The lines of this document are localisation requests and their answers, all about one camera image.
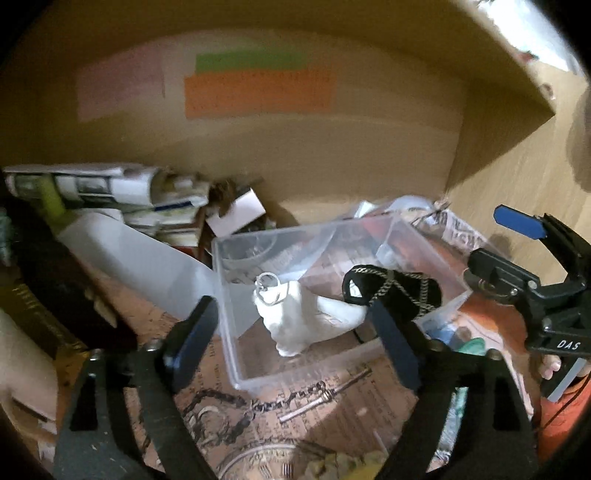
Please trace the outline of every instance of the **finger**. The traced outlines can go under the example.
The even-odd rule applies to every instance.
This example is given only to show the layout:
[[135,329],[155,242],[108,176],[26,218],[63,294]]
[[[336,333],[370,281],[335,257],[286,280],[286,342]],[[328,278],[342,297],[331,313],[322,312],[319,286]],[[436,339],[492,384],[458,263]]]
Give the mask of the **finger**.
[[542,376],[542,378],[544,378],[545,380],[551,380],[552,379],[552,375],[554,375],[554,371],[552,370],[541,370],[540,371],[540,375]]
[[544,355],[542,359],[542,364],[546,367],[551,369],[553,372],[557,372],[560,370],[560,366],[562,362],[558,355]]

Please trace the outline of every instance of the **sticky note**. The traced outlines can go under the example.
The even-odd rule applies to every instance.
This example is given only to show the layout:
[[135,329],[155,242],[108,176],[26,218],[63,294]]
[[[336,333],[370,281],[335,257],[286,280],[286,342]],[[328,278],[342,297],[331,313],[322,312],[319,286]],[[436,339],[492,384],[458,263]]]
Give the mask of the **sticky note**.
[[78,70],[78,121],[112,115],[138,97],[162,98],[162,49],[157,43],[144,44]]
[[253,113],[330,111],[335,74],[328,69],[240,70],[184,80],[188,119]]
[[195,73],[226,72],[229,70],[301,70],[307,59],[291,50],[236,50],[197,55]]

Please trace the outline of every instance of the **orange label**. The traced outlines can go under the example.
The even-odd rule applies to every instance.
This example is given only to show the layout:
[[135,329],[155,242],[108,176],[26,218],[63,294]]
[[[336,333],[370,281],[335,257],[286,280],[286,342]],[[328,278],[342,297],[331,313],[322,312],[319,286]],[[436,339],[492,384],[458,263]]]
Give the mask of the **orange label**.
[[185,115],[328,112],[335,89],[330,70],[239,70],[187,77]]

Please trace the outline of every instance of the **metal rivet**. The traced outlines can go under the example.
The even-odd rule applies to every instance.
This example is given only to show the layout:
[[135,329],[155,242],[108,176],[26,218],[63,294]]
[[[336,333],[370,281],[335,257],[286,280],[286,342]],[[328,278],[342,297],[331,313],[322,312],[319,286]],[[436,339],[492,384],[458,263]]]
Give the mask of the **metal rivet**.
[[100,360],[102,356],[103,356],[103,350],[101,350],[100,348],[95,348],[90,353],[90,360],[91,361]]
[[545,332],[550,330],[552,328],[552,320],[550,320],[548,317],[545,317],[542,320],[542,328],[544,329]]
[[503,354],[496,348],[490,348],[486,351],[486,357],[491,360],[503,360]]
[[443,352],[445,350],[445,343],[441,340],[429,340],[429,350],[434,352]]
[[154,338],[152,340],[150,340],[148,343],[146,343],[146,350],[148,352],[154,352],[156,350],[159,350],[160,347],[162,347],[162,339],[161,338]]

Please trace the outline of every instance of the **green label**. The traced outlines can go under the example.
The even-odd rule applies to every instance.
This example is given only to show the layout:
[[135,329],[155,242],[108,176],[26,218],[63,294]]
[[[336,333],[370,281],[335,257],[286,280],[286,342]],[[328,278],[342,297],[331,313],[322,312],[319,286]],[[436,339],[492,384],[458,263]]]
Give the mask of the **green label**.
[[229,70],[301,70],[305,55],[290,50],[238,50],[197,55],[195,73]]

